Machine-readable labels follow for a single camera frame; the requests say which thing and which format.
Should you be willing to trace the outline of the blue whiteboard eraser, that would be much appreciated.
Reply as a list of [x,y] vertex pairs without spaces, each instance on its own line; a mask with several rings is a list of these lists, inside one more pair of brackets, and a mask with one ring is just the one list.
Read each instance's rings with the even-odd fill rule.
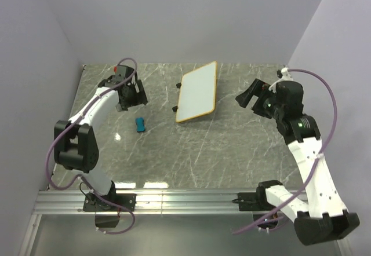
[[136,124],[136,131],[138,133],[143,133],[146,130],[145,124],[144,124],[144,118],[139,117],[135,119],[135,124]]

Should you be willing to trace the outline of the orange framed whiteboard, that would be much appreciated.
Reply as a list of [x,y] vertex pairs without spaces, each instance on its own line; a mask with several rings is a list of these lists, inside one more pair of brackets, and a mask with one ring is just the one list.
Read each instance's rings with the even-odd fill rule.
[[181,123],[207,114],[216,106],[217,62],[196,68],[182,76],[178,83],[179,99],[173,108],[176,122]]

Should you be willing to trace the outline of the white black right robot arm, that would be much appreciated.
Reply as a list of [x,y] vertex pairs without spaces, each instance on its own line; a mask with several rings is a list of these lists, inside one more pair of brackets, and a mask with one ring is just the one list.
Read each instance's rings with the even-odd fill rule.
[[330,175],[321,134],[315,119],[303,112],[304,90],[295,81],[279,81],[275,89],[255,79],[246,91],[236,97],[240,107],[247,107],[252,97],[254,114],[274,119],[298,166],[307,195],[301,201],[277,180],[258,184],[255,198],[248,204],[271,215],[281,211],[294,224],[300,242],[313,245],[345,238],[360,221],[357,213],[348,211]]

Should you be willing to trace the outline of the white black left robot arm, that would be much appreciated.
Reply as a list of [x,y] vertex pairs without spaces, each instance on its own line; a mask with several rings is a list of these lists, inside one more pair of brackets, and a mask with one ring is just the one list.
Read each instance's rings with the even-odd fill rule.
[[94,96],[77,114],[54,126],[54,161],[81,177],[104,211],[115,208],[117,196],[115,184],[97,167],[95,131],[114,107],[127,111],[140,104],[147,104],[143,84],[133,68],[124,67],[123,72],[101,81]]

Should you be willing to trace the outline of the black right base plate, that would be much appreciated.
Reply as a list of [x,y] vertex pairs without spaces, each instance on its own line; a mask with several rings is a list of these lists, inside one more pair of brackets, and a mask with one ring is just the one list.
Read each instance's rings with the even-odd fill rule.
[[232,203],[238,205],[239,211],[270,211],[274,208],[264,195],[257,192],[237,193],[237,198]]

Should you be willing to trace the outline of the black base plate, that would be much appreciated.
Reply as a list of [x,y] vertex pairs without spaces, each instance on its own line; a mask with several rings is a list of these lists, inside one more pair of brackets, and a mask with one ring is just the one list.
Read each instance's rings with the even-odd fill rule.
[[257,192],[237,193],[237,198],[232,203],[238,205],[239,211],[270,211],[274,208],[264,195]]
[[105,211],[122,211],[122,207],[134,211],[136,204],[136,194],[119,193],[113,198],[103,198],[107,202],[99,199],[95,194],[86,194],[82,210],[84,212],[105,212]]

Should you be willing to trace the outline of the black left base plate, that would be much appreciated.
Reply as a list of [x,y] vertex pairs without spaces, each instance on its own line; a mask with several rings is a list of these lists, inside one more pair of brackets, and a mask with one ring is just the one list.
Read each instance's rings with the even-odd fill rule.
[[84,212],[105,212],[105,211],[122,211],[122,207],[134,211],[136,204],[136,194],[119,193],[113,198],[103,198],[107,202],[99,199],[95,194],[86,194],[82,210]]

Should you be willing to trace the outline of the aluminium front rail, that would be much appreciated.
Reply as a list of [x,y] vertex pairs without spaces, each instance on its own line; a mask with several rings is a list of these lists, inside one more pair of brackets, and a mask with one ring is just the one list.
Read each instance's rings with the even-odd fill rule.
[[[135,215],[149,214],[239,214],[232,201],[255,189],[119,189],[119,194],[136,195]],[[85,196],[79,190],[40,191],[33,214],[87,214]]]

